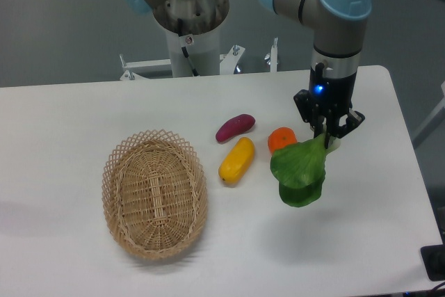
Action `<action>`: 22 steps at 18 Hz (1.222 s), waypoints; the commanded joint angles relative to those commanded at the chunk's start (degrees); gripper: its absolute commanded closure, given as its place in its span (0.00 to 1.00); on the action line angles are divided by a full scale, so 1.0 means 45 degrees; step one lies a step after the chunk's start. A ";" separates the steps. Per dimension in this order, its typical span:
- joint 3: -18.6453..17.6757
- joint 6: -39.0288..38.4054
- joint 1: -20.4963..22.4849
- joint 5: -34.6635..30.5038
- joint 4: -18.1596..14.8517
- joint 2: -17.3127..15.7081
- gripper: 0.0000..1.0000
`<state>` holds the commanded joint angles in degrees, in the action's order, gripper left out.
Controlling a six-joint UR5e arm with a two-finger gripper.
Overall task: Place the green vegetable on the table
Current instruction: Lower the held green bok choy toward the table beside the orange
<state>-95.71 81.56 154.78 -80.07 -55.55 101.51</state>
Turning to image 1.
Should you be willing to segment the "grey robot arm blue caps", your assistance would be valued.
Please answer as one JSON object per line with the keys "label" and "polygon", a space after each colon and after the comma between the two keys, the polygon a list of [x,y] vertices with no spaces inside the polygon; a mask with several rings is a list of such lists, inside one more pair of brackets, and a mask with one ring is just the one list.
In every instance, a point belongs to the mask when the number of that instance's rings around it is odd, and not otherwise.
{"label": "grey robot arm blue caps", "polygon": [[[258,0],[267,10],[314,32],[309,87],[294,97],[301,118],[331,146],[364,121],[352,94],[372,0]],[[137,13],[152,13],[173,38],[170,57],[178,77],[219,73],[216,54],[194,50],[198,38],[221,27],[228,0],[126,0]]]}

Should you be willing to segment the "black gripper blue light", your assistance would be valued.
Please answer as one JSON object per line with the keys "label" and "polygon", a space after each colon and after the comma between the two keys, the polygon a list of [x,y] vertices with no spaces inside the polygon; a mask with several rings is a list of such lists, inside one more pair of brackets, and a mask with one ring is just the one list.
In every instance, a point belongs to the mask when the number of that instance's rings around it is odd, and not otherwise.
{"label": "black gripper blue light", "polygon": [[[315,65],[309,77],[309,90],[300,90],[293,97],[302,120],[312,128],[314,138],[323,133],[325,117],[325,147],[331,146],[334,138],[343,138],[354,131],[365,120],[364,114],[351,109],[357,73],[340,79],[328,78],[327,74],[324,63]],[[340,125],[343,116],[346,120]]]}

